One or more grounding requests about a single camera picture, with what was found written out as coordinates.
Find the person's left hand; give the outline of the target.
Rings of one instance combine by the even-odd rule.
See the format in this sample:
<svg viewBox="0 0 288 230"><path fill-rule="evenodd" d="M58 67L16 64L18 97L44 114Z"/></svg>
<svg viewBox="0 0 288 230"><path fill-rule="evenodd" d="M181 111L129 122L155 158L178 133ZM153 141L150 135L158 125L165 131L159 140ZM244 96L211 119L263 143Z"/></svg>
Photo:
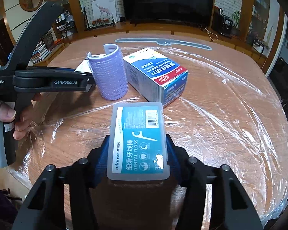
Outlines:
<svg viewBox="0 0 288 230"><path fill-rule="evenodd" d="M12 122L15 119L16 112L7 104L0 105L0 121ZM19 114L19 120L15 121L15 131L13 137L15 140L21 140L25 137L29 130L30 123L33 117L33 105L30 103Z"/></svg>

